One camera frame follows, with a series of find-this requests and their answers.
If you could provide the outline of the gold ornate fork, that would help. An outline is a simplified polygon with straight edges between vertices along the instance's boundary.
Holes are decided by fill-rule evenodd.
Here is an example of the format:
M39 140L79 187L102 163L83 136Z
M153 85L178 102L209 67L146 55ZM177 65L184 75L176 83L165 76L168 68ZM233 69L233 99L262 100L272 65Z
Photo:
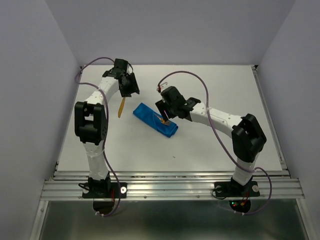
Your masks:
M157 117L161 124L165 125L165 126L170 126L172 124L172 122L170 120L165 120L161 115L154 113L154 116Z

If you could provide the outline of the gold knife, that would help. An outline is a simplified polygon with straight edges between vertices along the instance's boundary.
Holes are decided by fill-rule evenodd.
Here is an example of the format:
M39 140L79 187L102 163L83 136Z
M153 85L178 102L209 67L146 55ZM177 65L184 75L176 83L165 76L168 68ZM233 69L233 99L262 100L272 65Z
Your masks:
M119 109L118 109L118 113L117 113L118 118L120 118L122 116L123 109L124 109L124 106L125 106L125 102L126 102L126 98L123 97L122 100L121 100Z

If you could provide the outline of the blue cloth napkin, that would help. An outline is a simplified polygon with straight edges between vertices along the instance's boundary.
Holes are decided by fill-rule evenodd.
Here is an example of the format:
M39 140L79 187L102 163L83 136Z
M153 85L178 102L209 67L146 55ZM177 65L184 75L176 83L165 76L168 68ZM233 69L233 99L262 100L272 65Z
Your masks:
M132 113L143 123L167 138L172 137L179 128L178 125L172 121L169 121L169 124L164 124L162 122L162 116L144 103L140 103Z

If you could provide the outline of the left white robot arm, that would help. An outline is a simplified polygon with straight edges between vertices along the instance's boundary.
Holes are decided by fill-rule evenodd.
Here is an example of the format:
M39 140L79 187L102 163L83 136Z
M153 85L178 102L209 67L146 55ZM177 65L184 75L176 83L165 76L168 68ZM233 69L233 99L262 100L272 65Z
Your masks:
M86 151L89 163L88 184L94 185L94 191L100 197L106 197L111 193L109 181L112 170L105 156L109 126L108 101L117 92L124 101L132 94L139 94L140 89L132 65L120 58L116 58L113 61L113 67L102 74L99 85L82 81L81 75L84 69L102 59L107 58L94 59L75 76L75 82L78 85L91 86L94 91L87 99L78 101L74 105L74 132Z

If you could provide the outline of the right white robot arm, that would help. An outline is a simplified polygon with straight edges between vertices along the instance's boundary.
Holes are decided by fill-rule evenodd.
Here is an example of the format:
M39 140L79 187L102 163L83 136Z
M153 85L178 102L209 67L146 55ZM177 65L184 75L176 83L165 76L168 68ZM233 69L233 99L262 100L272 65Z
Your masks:
M208 107L194 97L185 99L176 87L167 83L159 86L157 91L161 100L155 105L165 122L178 117L212 127L214 134L219 131L231 138L233 153L236 156L232 161L236 167L230 189L235 195L246 192L253 176L256 159L267 142L257 118L249 113L245 116L232 115Z

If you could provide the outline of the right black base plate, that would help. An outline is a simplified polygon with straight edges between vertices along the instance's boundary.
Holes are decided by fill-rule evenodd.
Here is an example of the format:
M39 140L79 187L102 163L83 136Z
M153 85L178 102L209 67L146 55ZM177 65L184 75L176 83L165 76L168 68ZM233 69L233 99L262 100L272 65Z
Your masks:
M259 197L260 189L256 181L250 181L246 185L240 185L235 181L217 181L214 183L215 196L218 198L242 198Z

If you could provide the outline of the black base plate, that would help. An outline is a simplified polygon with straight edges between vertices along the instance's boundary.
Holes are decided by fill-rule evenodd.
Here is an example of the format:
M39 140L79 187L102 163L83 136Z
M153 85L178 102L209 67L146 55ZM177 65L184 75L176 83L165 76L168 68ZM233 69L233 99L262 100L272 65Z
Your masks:
M83 199L125 199L127 197L128 184L120 182L120 187L117 182L111 182L108 189L88 190L88 183L83 183L86 189L82 189Z
M246 185L240 185L235 181L217 181L214 183L215 196L218 198L242 198L259 197L260 189L256 181L250 181Z

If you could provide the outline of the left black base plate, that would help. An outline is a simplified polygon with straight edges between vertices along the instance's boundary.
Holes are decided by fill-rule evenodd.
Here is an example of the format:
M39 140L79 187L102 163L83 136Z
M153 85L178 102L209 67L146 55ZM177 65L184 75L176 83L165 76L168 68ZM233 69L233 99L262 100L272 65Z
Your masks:
M120 182L120 187L117 182L111 182L108 189L88 190L88 183L83 183L86 189L82 189L83 199L125 199L127 197L128 184Z

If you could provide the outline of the aluminium rail frame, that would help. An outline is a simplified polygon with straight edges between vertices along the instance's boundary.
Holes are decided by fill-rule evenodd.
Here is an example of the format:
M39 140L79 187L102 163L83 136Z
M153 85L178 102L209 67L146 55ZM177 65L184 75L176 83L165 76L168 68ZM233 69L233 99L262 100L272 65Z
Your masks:
M78 186L86 171L55 171L43 184L32 240L317 240L304 191L289 172L278 136L271 129L281 170L258 172L255 214L239 216L225 199L212 196L230 171L120 171L127 182L121 210L93 214L92 199Z

